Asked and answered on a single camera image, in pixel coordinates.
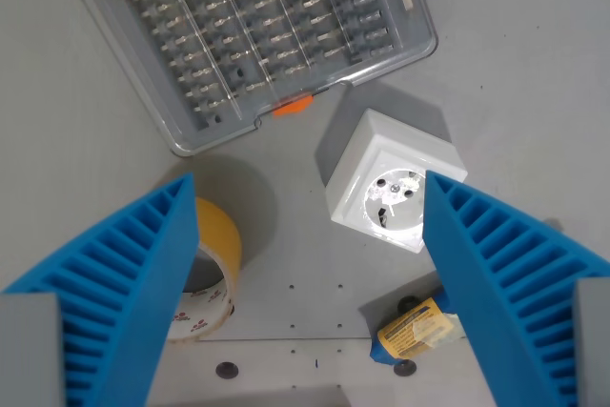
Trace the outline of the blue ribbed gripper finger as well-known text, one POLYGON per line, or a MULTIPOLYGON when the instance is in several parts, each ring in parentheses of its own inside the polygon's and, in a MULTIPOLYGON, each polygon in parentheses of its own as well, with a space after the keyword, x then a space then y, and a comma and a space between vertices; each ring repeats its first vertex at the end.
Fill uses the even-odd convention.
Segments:
POLYGON ((68 405, 145 405, 197 246, 193 175, 185 173, 6 288, 58 300, 68 405))
POLYGON ((607 277, 608 261, 432 171, 423 239, 496 405, 578 405, 574 291, 607 277))

